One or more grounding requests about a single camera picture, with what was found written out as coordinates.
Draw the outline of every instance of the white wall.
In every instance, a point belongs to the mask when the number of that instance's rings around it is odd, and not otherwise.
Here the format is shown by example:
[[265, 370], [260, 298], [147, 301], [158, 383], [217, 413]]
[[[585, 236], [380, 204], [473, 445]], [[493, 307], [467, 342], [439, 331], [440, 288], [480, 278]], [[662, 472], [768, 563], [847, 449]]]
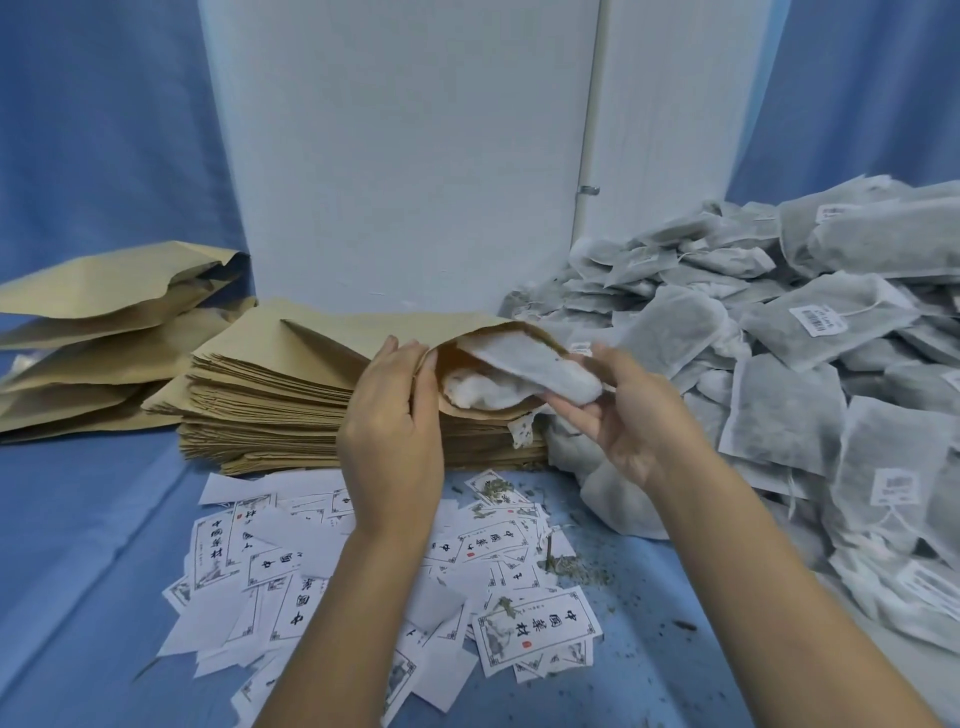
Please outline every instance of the white wall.
[[627, 239], [723, 199], [771, 0], [605, 0], [576, 236]]
[[597, 0], [202, 0], [257, 293], [496, 310], [563, 261]]

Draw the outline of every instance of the printed label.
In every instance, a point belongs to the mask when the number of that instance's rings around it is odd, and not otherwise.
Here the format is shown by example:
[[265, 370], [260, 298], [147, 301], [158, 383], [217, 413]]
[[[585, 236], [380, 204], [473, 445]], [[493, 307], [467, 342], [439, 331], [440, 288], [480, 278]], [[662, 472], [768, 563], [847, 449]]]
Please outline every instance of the printed label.
[[810, 336], [835, 336], [849, 327], [843, 316], [828, 305], [801, 305], [789, 309]]
[[953, 369], [940, 375], [940, 378], [957, 392], [960, 392], [960, 369]]
[[871, 505], [919, 505], [920, 478], [916, 473], [900, 468], [877, 468]]
[[844, 205], [842, 203], [820, 205], [817, 207], [817, 225], [829, 220], [831, 217], [842, 215], [844, 212], [850, 212], [852, 209], [860, 209], [860, 205]]
[[897, 580], [934, 609], [960, 621], [960, 589], [940, 574], [911, 561]]
[[570, 344], [566, 350], [570, 353], [581, 353], [584, 356], [593, 356], [593, 349], [589, 341], [576, 341]]

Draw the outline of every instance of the left hand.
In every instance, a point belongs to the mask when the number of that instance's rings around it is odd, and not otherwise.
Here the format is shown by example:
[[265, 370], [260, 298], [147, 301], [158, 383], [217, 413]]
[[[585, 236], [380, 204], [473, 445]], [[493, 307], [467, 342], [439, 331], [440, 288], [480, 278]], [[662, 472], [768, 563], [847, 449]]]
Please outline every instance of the left hand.
[[437, 353], [417, 372], [426, 349], [416, 341], [398, 348], [387, 337], [337, 433], [356, 529], [392, 543], [427, 538], [444, 486]]

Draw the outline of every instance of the hand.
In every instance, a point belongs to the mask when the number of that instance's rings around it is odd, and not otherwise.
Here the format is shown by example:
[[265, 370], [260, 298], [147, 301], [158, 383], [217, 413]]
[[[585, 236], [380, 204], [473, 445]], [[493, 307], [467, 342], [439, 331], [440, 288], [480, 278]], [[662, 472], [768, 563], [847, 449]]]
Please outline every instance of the hand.
[[620, 349], [594, 344], [593, 358], [574, 355], [616, 387], [583, 407], [547, 393], [557, 414], [599, 445], [628, 480], [644, 490], [666, 480], [672, 465], [698, 451], [713, 453], [700, 424], [670, 380], [652, 375]]
[[337, 433], [356, 529], [392, 543], [428, 537], [444, 486], [437, 353], [416, 373], [424, 352], [416, 341], [398, 349], [396, 338], [387, 337], [360, 376]]

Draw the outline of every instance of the blue backdrop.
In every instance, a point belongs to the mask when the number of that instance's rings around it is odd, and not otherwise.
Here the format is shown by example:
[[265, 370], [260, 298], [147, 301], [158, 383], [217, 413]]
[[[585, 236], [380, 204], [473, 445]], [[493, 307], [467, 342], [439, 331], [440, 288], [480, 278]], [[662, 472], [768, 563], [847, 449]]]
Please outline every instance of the blue backdrop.
[[157, 240], [246, 250], [197, 0], [0, 8], [0, 280]]
[[728, 198], [960, 178], [960, 2], [796, 0]]

